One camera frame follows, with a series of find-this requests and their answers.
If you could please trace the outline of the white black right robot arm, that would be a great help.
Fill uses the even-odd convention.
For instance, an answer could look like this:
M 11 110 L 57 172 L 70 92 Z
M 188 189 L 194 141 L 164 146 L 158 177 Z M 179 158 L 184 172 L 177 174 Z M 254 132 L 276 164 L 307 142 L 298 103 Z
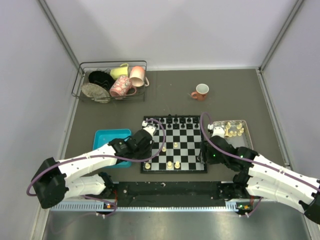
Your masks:
M 233 192 L 287 205 L 312 222 L 320 222 L 320 181 L 282 167 L 245 146 L 234 147 L 215 135 L 200 144 L 200 156 L 210 164 L 223 164 L 237 172 Z

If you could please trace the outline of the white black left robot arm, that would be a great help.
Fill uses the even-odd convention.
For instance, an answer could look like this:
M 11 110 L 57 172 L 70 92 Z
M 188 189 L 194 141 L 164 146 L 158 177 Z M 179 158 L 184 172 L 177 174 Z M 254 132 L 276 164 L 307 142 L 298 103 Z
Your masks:
M 127 138 L 115 138 L 96 150 L 74 158 L 42 162 L 31 180 L 43 209 L 49 209 L 65 199 L 83 195 L 100 195 L 109 198 L 114 191 L 113 182 L 106 174 L 88 174 L 117 163 L 143 162 L 151 158 L 153 136 L 156 129 L 147 126 Z

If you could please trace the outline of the black white chess board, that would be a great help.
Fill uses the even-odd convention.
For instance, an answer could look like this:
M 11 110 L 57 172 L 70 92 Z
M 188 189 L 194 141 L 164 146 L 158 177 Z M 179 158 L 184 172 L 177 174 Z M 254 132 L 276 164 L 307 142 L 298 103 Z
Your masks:
M 155 116 L 144 116 L 144 120 L 152 119 Z M 153 146 L 151 154 L 155 157 L 148 162 L 140 164 L 142 174 L 155 173 L 207 173 L 207 164 L 198 160 L 200 144 L 204 139 L 200 127 L 198 129 L 164 129 L 160 122 L 150 122 L 156 127 L 153 136 Z M 167 162 L 172 162 L 172 169 L 167 169 Z M 175 162 L 180 162 L 180 168 L 175 168 Z M 151 165 L 150 169 L 145 168 L 145 163 Z

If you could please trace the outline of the white pieces in tray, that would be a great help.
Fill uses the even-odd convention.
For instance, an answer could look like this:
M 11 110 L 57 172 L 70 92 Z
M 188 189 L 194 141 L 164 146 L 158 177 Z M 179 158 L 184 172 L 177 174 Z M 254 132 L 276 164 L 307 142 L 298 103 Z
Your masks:
M 225 126 L 225 138 L 241 137 L 244 132 L 244 124 L 242 121 L 228 121 Z

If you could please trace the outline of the black chess pieces row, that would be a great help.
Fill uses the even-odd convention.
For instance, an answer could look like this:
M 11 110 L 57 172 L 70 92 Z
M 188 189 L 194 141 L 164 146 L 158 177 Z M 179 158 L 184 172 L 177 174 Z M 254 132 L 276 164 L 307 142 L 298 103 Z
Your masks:
M 152 116 L 166 130 L 197 130 L 200 127 L 200 115 L 166 115 Z

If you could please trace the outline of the white corner rook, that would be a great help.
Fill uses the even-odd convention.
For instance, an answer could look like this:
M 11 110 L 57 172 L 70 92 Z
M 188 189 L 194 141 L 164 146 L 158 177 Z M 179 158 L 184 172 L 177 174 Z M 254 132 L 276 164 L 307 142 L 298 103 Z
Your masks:
M 149 163 L 145 163 L 145 168 L 148 170 L 151 168 L 151 165 Z

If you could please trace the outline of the white king piece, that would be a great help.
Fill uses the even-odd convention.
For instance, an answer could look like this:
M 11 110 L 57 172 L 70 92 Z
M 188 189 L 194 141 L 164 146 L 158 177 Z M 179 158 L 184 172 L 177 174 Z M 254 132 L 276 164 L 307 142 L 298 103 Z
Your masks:
M 175 169 L 179 169 L 181 167 L 181 163 L 179 161 L 176 161 L 174 164 Z

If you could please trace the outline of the white queen piece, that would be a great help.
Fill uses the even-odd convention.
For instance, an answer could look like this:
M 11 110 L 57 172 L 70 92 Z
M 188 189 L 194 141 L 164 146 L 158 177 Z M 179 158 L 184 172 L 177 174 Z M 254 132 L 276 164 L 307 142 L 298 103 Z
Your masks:
M 167 165 L 166 165 L 166 168 L 167 168 L 168 170 L 172 169 L 172 168 L 173 168 L 173 163 L 172 163 L 171 161 L 168 161 L 168 162 L 167 162 Z

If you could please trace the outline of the pink metal tray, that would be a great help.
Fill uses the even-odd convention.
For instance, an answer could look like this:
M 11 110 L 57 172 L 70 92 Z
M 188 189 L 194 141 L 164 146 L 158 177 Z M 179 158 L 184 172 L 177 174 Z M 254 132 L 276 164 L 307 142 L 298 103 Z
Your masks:
M 213 136 L 225 139 L 233 147 L 254 149 L 249 128 L 245 120 L 224 120 L 213 122 Z

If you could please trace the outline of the blue plastic tray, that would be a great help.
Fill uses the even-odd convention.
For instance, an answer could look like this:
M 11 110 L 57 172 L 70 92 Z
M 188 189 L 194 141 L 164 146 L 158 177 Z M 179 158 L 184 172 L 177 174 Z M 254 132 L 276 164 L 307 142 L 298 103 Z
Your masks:
M 102 129 L 98 130 L 95 133 L 92 150 L 101 148 L 105 144 L 108 144 L 114 139 L 125 139 L 128 136 L 131 136 L 132 132 L 129 129 Z M 107 153 L 98 153 L 98 155 L 111 155 L 111 152 Z M 116 165 L 107 166 L 106 168 L 129 168 L 132 163 L 130 161 L 120 161 Z

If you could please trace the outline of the pink floral ceramic mug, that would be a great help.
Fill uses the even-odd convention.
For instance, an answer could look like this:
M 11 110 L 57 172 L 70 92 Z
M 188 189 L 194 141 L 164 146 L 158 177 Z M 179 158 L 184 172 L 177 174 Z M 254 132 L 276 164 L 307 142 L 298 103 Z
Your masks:
M 137 93 L 137 88 L 133 86 L 132 80 L 125 75 L 121 75 L 109 90 L 111 97 L 117 100 L 127 96 L 133 96 Z

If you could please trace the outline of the orange ceramic mug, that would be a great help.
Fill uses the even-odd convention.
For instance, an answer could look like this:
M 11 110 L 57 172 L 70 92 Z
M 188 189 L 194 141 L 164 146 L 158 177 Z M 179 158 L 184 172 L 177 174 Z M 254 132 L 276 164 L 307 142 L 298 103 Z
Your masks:
M 200 83 L 196 86 L 195 91 L 191 93 L 191 97 L 198 101 L 204 101 L 208 95 L 210 88 L 207 84 Z

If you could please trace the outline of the pink white ceramic mug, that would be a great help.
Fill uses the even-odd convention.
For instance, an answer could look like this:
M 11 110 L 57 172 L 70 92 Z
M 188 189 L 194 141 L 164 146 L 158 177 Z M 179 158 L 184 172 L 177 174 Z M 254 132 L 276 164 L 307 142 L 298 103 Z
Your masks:
M 132 82 L 132 85 L 135 87 L 148 87 L 150 82 L 146 77 L 146 70 L 141 66 L 134 66 L 129 75 L 129 79 Z

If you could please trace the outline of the speckled grey plate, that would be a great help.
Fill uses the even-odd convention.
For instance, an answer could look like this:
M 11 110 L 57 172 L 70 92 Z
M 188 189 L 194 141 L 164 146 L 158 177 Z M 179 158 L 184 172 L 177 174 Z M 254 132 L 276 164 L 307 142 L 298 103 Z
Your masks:
M 106 104 L 111 101 L 109 92 L 97 84 L 85 83 L 81 86 L 81 91 L 86 97 L 95 102 Z

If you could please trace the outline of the yellow ceramic mug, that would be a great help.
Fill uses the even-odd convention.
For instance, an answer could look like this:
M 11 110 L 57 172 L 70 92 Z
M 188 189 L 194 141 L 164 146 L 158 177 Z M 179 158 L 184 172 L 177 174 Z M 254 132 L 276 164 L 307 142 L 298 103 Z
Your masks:
M 110 76 L 117 80 L 121 76 L 128 77 L 130 75 L 130 67 L 128 63 L 122 63 L 119 67 L 113 68 L 110 70 Z

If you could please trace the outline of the black scalloped bowl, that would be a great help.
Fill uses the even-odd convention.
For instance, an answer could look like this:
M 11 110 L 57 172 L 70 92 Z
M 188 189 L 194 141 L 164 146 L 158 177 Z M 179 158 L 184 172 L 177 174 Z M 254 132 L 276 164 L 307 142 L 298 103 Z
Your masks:
M 99 70 L 91 72 L 88 76 L 88 81 L 106 89 L 107 91 L 109 91 L 115 83 L 115 80 L 107 72 Z

